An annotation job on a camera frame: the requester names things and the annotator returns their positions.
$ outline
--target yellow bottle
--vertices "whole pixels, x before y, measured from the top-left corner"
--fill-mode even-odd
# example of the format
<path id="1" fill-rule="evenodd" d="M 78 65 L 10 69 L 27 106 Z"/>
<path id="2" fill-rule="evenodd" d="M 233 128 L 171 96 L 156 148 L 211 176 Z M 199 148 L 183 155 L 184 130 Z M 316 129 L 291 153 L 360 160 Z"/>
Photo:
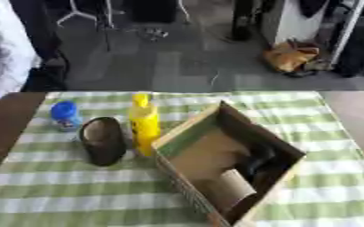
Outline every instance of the yellow bottle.
<path id="1" fill-rule="evenodd" d="M 147 94 L 135 94 L 130 109 L 131 130 L 135 146 L 144 156 L 152 155 L 152 142 L 160 136 L 157 107 Z"/>

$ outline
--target wooden table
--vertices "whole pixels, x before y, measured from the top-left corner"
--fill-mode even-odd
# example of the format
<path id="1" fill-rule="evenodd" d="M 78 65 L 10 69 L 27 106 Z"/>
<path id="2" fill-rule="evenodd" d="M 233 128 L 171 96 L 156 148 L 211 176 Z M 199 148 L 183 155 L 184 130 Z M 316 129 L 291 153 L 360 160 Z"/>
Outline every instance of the wooden table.
<path id="1" fill-rule="evenodd" d="M 321 94 L 364 150 L 364 91 Z M 0 164 L 44 98 L 45 93 L 15 93 L 0 100 Z"/>

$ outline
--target floor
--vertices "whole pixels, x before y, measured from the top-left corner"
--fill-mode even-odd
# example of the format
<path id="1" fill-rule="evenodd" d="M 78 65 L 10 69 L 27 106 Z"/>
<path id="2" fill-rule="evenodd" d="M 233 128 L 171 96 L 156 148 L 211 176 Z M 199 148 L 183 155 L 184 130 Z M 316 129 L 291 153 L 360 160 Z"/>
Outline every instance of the floor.
<path id="1" fill-rule="evenodd" d="M 103 33 L 91 21 L 72 19 L 59 28 L 63 49 L 72 62 L 71 90 L 154 90 L 217 92 L 230 90 L 364 90 L 364 77 L 339 78 L 323 73 L 291 79 L 275 73 L 261 60 L 260 35 L 246 43 L 222 38 L 230 27 L 231 5 L 225 0 L 185 0 L 193 17 L 183 15 L 164 29 L 165 39 L 150 42 L 137 35 L 137 25 L 116 16 L 120 29 L 109 31 L 108 52 Z"/>

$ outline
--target white shirt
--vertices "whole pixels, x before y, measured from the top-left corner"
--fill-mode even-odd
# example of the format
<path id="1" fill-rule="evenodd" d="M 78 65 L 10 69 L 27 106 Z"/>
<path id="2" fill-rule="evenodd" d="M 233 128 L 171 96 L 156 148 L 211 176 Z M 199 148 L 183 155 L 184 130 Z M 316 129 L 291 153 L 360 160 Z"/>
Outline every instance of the white shirt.
<path id="1" fill-rule="evenodd" d="M 0 0 L 0 98 L 18 92 L 39 58 L 8 0 Z"/>

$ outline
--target green and white checkered tablecloth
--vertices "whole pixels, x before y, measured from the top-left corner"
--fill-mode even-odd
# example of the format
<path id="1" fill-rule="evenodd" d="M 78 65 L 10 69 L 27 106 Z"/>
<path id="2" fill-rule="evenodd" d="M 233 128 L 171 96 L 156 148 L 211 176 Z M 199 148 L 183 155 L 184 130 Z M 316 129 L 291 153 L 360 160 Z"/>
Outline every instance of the green and white checkered tablecloth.
<path id="1" fill-rule="evenodd" d="M 51 93 L 0 166 L 0 226 L 207 226 L 151 162 L 128 151 L 109 168 L 88 164 L 75 133 L 49 110 L 74 100 L 85 121 L 127 122 L 129 92 Z M 364 155 L 316 92 L 154 93 L 163 131 L 223 99 L 308 152 L 297 175 L 261 208 L 267 226 L 364 227 Z"/>

